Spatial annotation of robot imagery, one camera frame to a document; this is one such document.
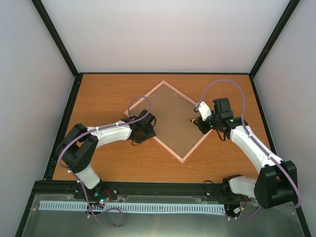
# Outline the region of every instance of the metal floor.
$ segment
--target metal floor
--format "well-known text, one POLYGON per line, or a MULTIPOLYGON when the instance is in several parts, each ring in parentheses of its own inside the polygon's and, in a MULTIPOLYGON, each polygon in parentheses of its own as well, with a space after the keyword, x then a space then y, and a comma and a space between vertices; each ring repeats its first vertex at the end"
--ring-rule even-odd
MULTIPOLYGON (((124 214, 124 223, 115 229, 106 229, 93 218, 78 211, 38 210, 41 200, 73 201, 67 195, 36 196, 25 226, 24 237, 303 237, 303 232, 293 209, 284 206, 261 209, 247 220, 228 221, 220 215, 208 214, 124 214)), ((186 203, 185 199, 171 201, 156 197, 149 202, 186 203)), ((138 202, 137 197, 125 202, 138 202)), ((250 204, 243 216, 251 213, 250 204)), ((106 224, 119 222, 119 214, 107 213, 100 217, 106 224)))

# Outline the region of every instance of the wooden board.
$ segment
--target wooden board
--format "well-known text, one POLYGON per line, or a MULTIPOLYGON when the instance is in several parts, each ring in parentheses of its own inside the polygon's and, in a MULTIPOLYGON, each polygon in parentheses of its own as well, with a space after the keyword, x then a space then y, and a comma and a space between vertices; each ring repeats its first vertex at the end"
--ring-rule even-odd
MULTIPOLYGON (((123 113, 135 95, 144 95, 162 80, 168 82, 194 101, 217 79, 230 79, 245 94, 245 120, 254 133, 269 147, 259 109, 247 75, 151 75, 151 74, 86 74, 83 76, 68 131, 76 124, 101 126, 125 117, 123 113)), ((241 95, 228 82, 217 83, 204 97, 206 103, 228 97, 235 116, 241 113, 241 95)), ((222 142, 212 132, 184 163, 180 163, 151 139, 143 146, 130 141, 107 144, 95 151, 91 164, 104 181, 138 182, 222 182, 222 178, 243 174, 256 178, 256 169, 230 140, 222 142)), ((74 180, 73 176, 56 167, 54 180, 74 180)))
MULTIPOLYGON (((150 99, 151 113, 157 118, 154 139, 173 158, 184 162, 211 132, 203 135, 190 122, 198 116, 193 111, 196 102, 165 81, 160 82, 145 96, 150 99)), ((141 98, 130 107, 130 113, 137 116, 143 109, 148 110, 148 107, 148 101, 141 98)))

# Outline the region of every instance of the black bracket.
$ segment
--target black bracket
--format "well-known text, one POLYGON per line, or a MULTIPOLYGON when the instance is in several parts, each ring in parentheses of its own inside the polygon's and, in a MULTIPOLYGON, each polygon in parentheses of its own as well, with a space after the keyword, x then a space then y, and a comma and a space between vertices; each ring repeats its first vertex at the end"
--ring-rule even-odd
MULTIPOLYGON (((130 116, 129 118, 122 118, 121 120, 123 122, 134 121, 136 119, 140 119, 141 117, 145 116, 147 112, 148 112, 147 110, 143 110, 138 116, 130 116)), ((135 143, 140 144, 152 137, 155 137, 156 133, 154 131, 154 126, 156 124, 156 121, 157 121, 156 117, 153 116, 151 113, 148 113, 148 115, 144 117, 142 120, 136 123, 130 124, 129 127, 132 130, 132 132, 129 139, 135 143)))
MULTIPOLYGON (((57 147, 57 154, 60 155, 63 149, 76 137, 87 131, 87 128, 82 123, 76 124, 61 144, 57 147)), ((86 135, 82 139, 78 140, 82 142, 79 147, 76 143, 69 147, 69 149, 63 155, 62 160, 66 163, 69 169, 73 173, 79 173, 83 171, 89 164, 98 144, 98 138, 91 134, 86 135)))
MULTIPOLYGON (((297 186, 296 166, 291 161, 280 164, 297 186)), ((297 203, 297 196, 286 176, 276 166, 267 166, 260 170, 254 193, 258 203, 265 209, 286 202, 297 203)))
POLYGON ((208 116, 205 121, 199 116, 191 122, 199 128, 202 134, 207 134, 209 130, 213 129, 216 130, 222 141, 225 141, 226 138, 230 139, 231 130, 242 125, 241 117, 234 117, 228 98, 215 99, 213 105, 214 111, 211 111, 212 115, 208 116))

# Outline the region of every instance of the black metal frame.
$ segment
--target black metal frame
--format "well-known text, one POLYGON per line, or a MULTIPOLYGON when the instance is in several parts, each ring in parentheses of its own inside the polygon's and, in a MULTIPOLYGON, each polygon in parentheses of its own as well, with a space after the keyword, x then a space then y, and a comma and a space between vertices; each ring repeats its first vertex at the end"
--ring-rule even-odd
MULTIPOLYGON (((268 137, 268 141, 271 150, 276 153, 273 140, 269 131, 269 127, 260 103, 260 99, 257 93, 257 89, 254 83, 254 78, 259 68, 263 64, 265 58, 273 47, 275 41, 280 35, 282 29, 290 18, 291 14, 295 10, 297 4, 300 0, 290 0, 284 13, 282 14, 280 20, 278 21, 275 29, 273 30, 270 38, 268 39, 265 47, 263 48, 261 54, 259 55, 256 63, 254 64, 250 73, 117 73, 117 74, 181 74, 181 75, 199 75, 199 74, 213 74, 213 75, 249 75, 249 79, 253 88, 253 92, 258 104, 260 115, 263 121, 265 132, 268 137)), ((31 192, 29 201, 26 205, 23 217, 21 219, 16 237, 22 236, 25 223, 27 221, 30 208, 32 206, 34 196, 36 194, 74 194, 78 198, 82 195, 79 192, 80 188, 76 181, 53 181, 53 173, 56 167, 57 156, 55 154, 57 145, 61 142, 66 134, 66 130, 69 124, 69 120, 75 105, 77 94, 79 91, 80 83, 84 73, 78 73, 76 67, 74 66, 63 42, 61 41, 53 23, 51 22, 47 11, 45 10, 41 0, 32 0, 34 6, 36 7, 39 15, 41 16, 44 24, 46 25, 48 31, 50 32, 52 38, 54 39, 58 49, 60 50, 63 58, 65 59, 69 69, 74 75, 74 84, 66 104, 66 108, 60 123, 56 140, 49 157, 48 165, 44 174, 42 181, 36 181, 31 192)), ((127 195, 159 195, 159 196, 191 196, 191 197, 205 197, 208 201, 218 201, 219 203, 234 205, 237 202, 237 198, 232 198, 227 200, 221 196, 222 184, 183 184, 183 183, 126 183, 126 182, 104 182, 104 185, 108 187, 108 190, 112 193, 113 197, 116 195, 127 196, 127 195)), ((305 236, 311 236, 309 228, 307 226, 302 208, 296 209, 296 213, 300 220, 300 224, 303 229, 305 236)))

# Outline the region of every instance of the white cable tray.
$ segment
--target white cable tray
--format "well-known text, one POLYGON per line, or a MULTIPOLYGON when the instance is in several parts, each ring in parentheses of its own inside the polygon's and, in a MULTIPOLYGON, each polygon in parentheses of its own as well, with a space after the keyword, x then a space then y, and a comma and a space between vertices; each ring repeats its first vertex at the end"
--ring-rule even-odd
MULTIPOLYGON (((125 203, 107 202, 104 207, 94 207, 93 211, 116 207, 124 213, 143 214, 212 214, 224 215, 224 205, 222 204, 173 204, 173 203, 125 203)), ((85 201, 40 201, 39 210, 51 211, 87 211, 88 206, 85 201)))

